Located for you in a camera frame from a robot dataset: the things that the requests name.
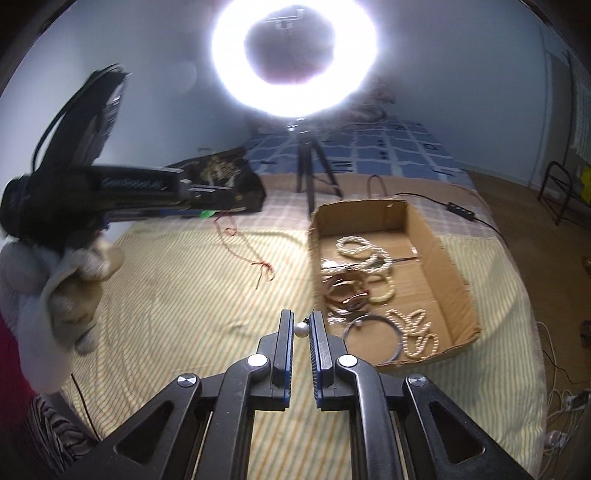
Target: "power strip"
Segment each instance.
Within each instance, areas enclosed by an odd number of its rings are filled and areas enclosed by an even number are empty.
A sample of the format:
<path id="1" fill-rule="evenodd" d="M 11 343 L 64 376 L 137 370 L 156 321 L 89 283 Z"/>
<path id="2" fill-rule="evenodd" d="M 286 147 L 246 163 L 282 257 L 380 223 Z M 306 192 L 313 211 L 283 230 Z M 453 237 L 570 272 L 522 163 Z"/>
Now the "power strip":
<path id="1" fill-rule="evenodd" d="M 579 395 L 569 395 L 566 397 L 566 411 L 583 411 L 590 400 L 589 390 L 583 390 Z"/>

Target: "ring light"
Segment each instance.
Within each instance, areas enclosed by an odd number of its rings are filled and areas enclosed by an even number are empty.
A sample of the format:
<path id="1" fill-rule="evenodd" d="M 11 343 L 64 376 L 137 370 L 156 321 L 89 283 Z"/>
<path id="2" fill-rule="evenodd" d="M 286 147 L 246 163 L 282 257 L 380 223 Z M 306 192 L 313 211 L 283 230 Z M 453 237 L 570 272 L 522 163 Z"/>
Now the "ring light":
<path id="1" fill-rule="evenodd" d="M 246 59 L 248 31 L 269 14 L 292 5 L 311 8 L 335 32 L 333 61 L 305 83 L 272 85 Z M 359 88 L 377 53 L 374 26 L 352 0 L 234 0 L 213 32 L 213 62 L 222 83 L 240 102 L 276 116 L 302 117 L 337 105 Z"/>

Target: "red string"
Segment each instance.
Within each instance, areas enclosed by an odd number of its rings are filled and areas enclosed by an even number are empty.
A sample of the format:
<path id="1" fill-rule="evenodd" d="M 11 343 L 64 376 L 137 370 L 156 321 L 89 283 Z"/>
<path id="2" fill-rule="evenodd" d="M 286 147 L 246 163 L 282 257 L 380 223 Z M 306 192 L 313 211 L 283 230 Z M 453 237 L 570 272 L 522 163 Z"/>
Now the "red string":
<path id="1" fill-rule="evenodd" d="M 224 216 L 227 217 L 228 220 L 230 220 L 232 222 L 232 226 L 227 226 L 223 230 L 223 233 L 225 233 L 226 236 L 238 235 L 242 239 L 242 241 L 244 242 L 246 247 L 256 256 L 257 260 L 251 260 L 247 257 L 243 257 L 242 255 L 239 255 L 236 252 L 232 251 L 230 246 L 226 243 L 226 240 L 225 240 L 224 235 L 222 233 L 222 228 L 220 227 L 219 222 L 218 222 L 218 220 Z M 273 269 L 273 266 L 269 262 L 266 262 L 265 260 L 263 260 L 263 258 L 257 253 L 257 251 L 252 247 L 252 245 L 246 239 L 244 234 L 242 232 L 238 231 L 238 227 L 236 225 L 236 220 L 234 220 L 234 217 L 232 217 L 232 215 L 230 215 L 228 212 L 220 212 L 217 215 L 217 218 L 213 221 L 213 223 L 215 223 L 215 225 L 216 225 L 217 234 L 219 235 L 220 240 L 222 241 L 222 245 L 224 247 L 226 247 L 226 250 L 228 250 L 234 257 L 239 258 L 240 260 L 244 260 L 246 262 L 249 262 L 251 265 L 260 265 L 261 266 L 261 271 L 259 274 L 258 281 L 256 282 L 255 290 L 258 289 L 258 287 L 261 283 L 261 279 L 262 279 L 263 274 L 267 275 L 268 281 L 271 281 L 271 280 L 273 280 L 273 278 L 275 278 L 275 270 Z"/>

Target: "black bag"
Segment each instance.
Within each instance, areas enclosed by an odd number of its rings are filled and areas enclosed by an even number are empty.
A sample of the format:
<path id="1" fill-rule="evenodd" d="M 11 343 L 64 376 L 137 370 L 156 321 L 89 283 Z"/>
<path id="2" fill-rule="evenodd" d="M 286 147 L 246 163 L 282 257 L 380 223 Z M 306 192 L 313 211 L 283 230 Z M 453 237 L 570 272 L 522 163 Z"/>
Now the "black bag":
<path id="1" fill-rule="evenodd" d="M 180 168 L 194 184 L 232 188 L 236 197 L 233 212 L 260 212 L 267 193 L 245 156 L 244 147 L 238 147 L 168 167 Z"/>

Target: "person's hand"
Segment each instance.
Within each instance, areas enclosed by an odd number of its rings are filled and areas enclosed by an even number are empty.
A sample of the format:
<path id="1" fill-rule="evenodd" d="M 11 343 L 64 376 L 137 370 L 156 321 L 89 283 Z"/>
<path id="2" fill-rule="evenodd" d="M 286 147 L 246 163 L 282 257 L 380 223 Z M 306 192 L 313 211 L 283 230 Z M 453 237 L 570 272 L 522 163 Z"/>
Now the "person's hand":
<path id="1" fill-rule="evenodd" d="M 118 247 L 100 238 L 61 256 L 13 242 L 0 252 L 0 311 L 18 343 L 21 370 L 38 393 L 58 391 L 74 351 L 96 349 L 102 282 L 123 264 Z"/>
<path id="2" fill-rule="evenodd" d="M 103 293 L 101 283 L 121 268 L 123 260 L 120 248 L 100 240 L 89 249 L 66 252 L 46 285 L 51 290 L 47 294 L 53 333 L 64 346 L 73 344 L 81 355 L 96 349 L 100 329 L 95 313 Z"/>

